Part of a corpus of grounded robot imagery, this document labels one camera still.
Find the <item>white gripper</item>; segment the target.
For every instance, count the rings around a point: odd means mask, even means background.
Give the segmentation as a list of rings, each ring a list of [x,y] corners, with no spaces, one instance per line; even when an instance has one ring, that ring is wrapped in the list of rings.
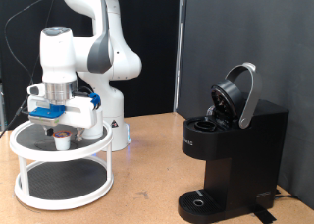
[[[48,99],[30,96],[27,100],[28,118],[35,124],[55,127],[59,124],[77,128],[76,141],[82,141],[84,129],[97,123],[96,110],[99,96],[75,96],[60,104],[53,104]],[[53,128],[43,126],[46,136],[52,136]]]

